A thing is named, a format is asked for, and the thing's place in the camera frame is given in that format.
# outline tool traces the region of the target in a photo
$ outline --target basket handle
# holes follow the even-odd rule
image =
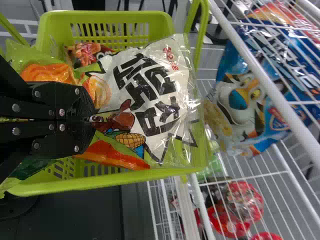
[[[184,26],[184,32],[188,34],[191,30],[192,23],[195,19],[199,4],[201,4],[201,18],[200,18],[200,28],[198,31],[198,38],[195,46],[195,53],[193,57],[193,64],[195,70],[198,69],[198,64],[200,60],[201,48],[204,42],[204,36],[206,34],[208,20],[209,20],[209,3],[208,0],[193,0],[186,23]]]
[[[6,19],[6,17],[0,12],[0,25],[2,25],[11,36],[22,45],[30,46],[26,39],[20,35],[17,29]]]

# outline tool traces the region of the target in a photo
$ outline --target red snack bag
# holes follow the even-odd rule
[[[210,222],[214,229],[221,235],[225,235],[228,238],[240,238],[246,235],[248,229],[250,228],[249,222],[242,223],[235,215],[230,214],[230,219],[228,217],[227,211],[221,205],[215,205],[217,214],[214,207],[209,207],[207,209]]]
[[[283,238],[272,232],[259,232],[251,240],[283,240]]]
[[[251,184],[245,181],[233,181],[225,190],[225,204],[230,213],[245,222],[257,222],[262,218],[264,200]]]
[[[73,68],[80,68],[96,63],[105,55],[114,51],[100,43],[81,42],[73,46],[64,46],[66,62]]]

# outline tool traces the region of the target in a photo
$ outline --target corn illustration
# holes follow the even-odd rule
[[[121,133],[115,136],[115,140],[128,148],[135,149],[146,142],[146,137],[139,133]]]

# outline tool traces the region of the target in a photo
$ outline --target blue snack bag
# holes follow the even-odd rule
[[[289,102],[319,100],[320,33],[265,27],[261,22],[269,26],[273,21],[277,26],[318,28],[278,1],[255,9],[247,17],[249,23],[260,26],[238,26],[236,30],[285,98]],[[317,105],[291,106],[307,126],[312,122],[310,115],[320,120]],[[230,41],[220,61],[215,88],[204,100],[204,118],[220,148],[231,156],[256,156],[290,130],[259,83],[259,76],[248,69]]]

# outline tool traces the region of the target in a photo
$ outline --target packaged food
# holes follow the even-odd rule
[[[0,199],[5,196],[5,191],[19,184],[21,181],[26,180],[28,177],[40,172],[42,169],[50,166],[56,161],[57,159],[42,159],[27,156],[3,182],[0,182]]]
[[[228,183],[224,194],[228,211],[238,219],[245,222],[257,222],[262,218],[264,200],[251,184],[245,181],[233,181]]]
[[[283,238],[272,232],[259,232],[251,240],[283,240]]]
[[[98,110],[89,121],[100,141],[117,146],[120,153],[127,149],[150,168],[207,165],[200,99],[184,34],[106,55],[75,74]],[[92,160],[88,154],[79,157]]]
[[[57,58],[7,38],[5,59],[26,82],[78,84],[74,70]]]
[[[228,238],[244,236],[252,222],[261,220],[264,214],[262,196],[245,181],[215,185],[210,193],[214,206],[212,201],[205,202],[209,219],[218,233],[224,232]]]
[[[207,209],[207,212],[212,226],[219,234],[233,239],[246,235],[251,225],[249,222],[242,223],[232,214],[229,218],[226,209],[221,206],[216,206],[216,210],[218,214],[216,214],[214,207],[211,206]]]
[[[115,51],[98,42],[80,42],[73,46],[64,46],[65,61],[73,68],[96,63],[100,58]]]
[[[253,13],[250,11],[247,17],[258,25],[238,26],[237,33],[285,98],[296,101],[294,93],[302,101],[311,100],[311,96],[319,100],[319,32],[265,26],[272,25],[272,20],[280,27],[318,28],[277,0],[253,10]],[[288,82],[293,93],[263,53]],[[301,105],[291,106],[306,125],[311,123]],[[307,107],[315,108],[312,114],[319,109],[312,104]],[[258,155],[285,137],[290,129],[259,83],[259,76],[253,75],[230,41],[218,67],[215,88],[204,101],[204,109],[205,121],[212,128],[220,148],[232,156]]]

